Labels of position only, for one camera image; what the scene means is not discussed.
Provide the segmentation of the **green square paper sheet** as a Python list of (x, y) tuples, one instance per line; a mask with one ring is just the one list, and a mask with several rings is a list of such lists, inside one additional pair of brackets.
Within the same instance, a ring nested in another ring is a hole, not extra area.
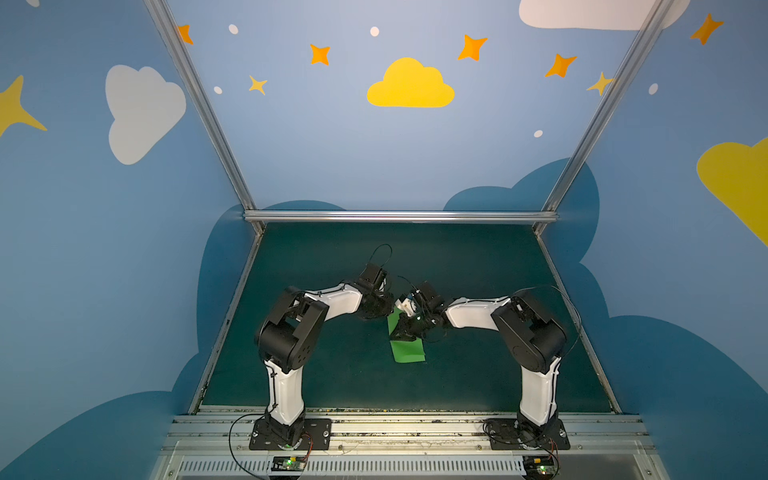
[[(387, 316), (388, 333), (392, 334), (398, 324), (401, 311), (395, 309)], [(390, 346), (396, 363), (420, 363), (426, 361), (426, 355), (421, 339), (414, 341), (391, 340)]]

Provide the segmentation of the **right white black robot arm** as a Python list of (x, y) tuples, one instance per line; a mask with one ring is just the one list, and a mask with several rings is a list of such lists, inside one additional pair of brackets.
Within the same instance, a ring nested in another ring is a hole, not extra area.
[(398, 320), (390, 338), (425, 339), (435, 328), (497, 332), (521, 368), (521, 399), (516, 420), (503, 426), (489, 420), (491, 441), (522, 449), (568, 450), (570, 441), (558, 416), (559, 368), (568, 340), (565, 329), (531, 288), (492, 299), (460, 297), (446, 302), (428, 282), (394, 302)]

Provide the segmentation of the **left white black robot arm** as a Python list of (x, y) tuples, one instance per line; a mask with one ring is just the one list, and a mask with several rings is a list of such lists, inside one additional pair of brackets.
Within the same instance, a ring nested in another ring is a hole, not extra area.
[(384, 267), (369, 262), (354, 281), (322, 290), (288, 287), (269, 311), (255, 344), (269, 383), (264, 422), (280, 447), (298, 446), (305, 433), (303, 368), (325, 323), (348, 314), (364, 320), (388, 316), (394, 309), (394, 297), (388, 291), (387, 277)]

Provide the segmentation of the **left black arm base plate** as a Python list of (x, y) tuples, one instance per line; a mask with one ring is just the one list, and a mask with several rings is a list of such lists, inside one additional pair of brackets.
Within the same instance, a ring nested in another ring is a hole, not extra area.
[(328, 450), (332, 420), (300, 417), (294, 424), (280, 424), (271, 417), (258, 419), (252, 429), (248, 448), (252, 451)]

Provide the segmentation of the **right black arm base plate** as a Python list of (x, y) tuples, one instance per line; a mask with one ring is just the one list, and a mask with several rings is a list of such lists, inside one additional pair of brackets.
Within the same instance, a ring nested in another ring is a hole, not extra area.
[(569, 450), (568, 434), (563, 422), (553, 418), (543, 426), (527, 420), (489, 418), (483, 422), (483, 433), (493, 450)]

